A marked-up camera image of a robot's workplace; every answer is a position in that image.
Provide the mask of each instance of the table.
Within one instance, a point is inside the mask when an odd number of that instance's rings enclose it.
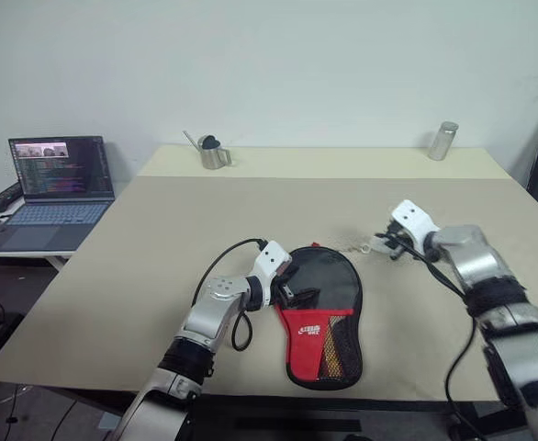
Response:
[[[114,189],[116,194],[119,194],[127,183],[116,183]],[[2,215],[13,214],[24,204],[24,198],[19,198],[15,201]],[[75,253],[75,251],[20,251],[20,252],[0,252],[0,257],[8,258],[42,258],[49,262],[57,271],[61,271],[67,260]]]
[[[286,249],[312,242],[346,249],[382,231],[404,198],[440,226],[480,225],[538,306],[538,204],[484,151],[453,149],[441,163],[414,149],[231,152],[234,167],[209,171],[193,147],[157,151],[4,347],[0,381],[137,390],[220,251],[250,236]],[[242,249],[218,272],[246,273],[255,256]],[[247,351],[236,353],[228,343],[220,349],[204,391],[443,400],[443,376],[468,331],[463,304],[406,257],[392,263],[376,253],[347,256],[364,286],[364,374],[356,385],[317,391],[289,381],[285,333],[265,310],[251,314]],[[496,400],[478,340],[453,389],[457,400]]]

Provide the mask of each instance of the laptop screen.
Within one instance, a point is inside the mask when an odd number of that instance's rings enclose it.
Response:
[[[9,142],[27,199],[114,197],[101,136]]]

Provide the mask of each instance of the white wall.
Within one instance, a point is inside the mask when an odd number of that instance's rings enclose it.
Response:
[[[9,137],[103,134],[127,180],[183,129],[422,146],[445,119],[525,179],[538,0],[0,0],[0,189]]]

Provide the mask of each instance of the floor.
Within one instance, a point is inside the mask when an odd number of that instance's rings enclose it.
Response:
[[[40,294],[56,276],[56,271],[48,266],[0,266],[0,301],[7,311],[26,313]],[[14,392],[14,385],[0,384],[0,401],[9,398]],[[6,436],[6,417],[10,414],[12,401],[0,403],[0,441]],[[12,424],[9,441],[51,440],[51,436],[65,411],[72,401],[57,393],[43,388],[33,387],[18,396],[14,415],[18,421]],[[78,440],[99,441],[106,439],[108,431],[98,428],[103,412],[93,407],[76,403],[63,421],[55,441]],[[196,425],[196,440],[343,440],[348,433],[321,432],[285,432],[279,430],[238,430],[233,427],[244,421],[243,418],[259,416],[255,409],[222,409],[217,413],[206,415]],[[315,416],[331,419],[352,419],[359,421],[362,436],[373,441],[384,440],[447,440],[446,427],[448,417],[438,413],[424,412],[321,412]],[[492,437],[492,440],[527,441],[532,438],[527,431]]]

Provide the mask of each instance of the laptop keyboard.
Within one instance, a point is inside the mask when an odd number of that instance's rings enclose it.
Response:
[[[107,204],[25,205],[7,222],[8,225],[83,225],[94,224]]]

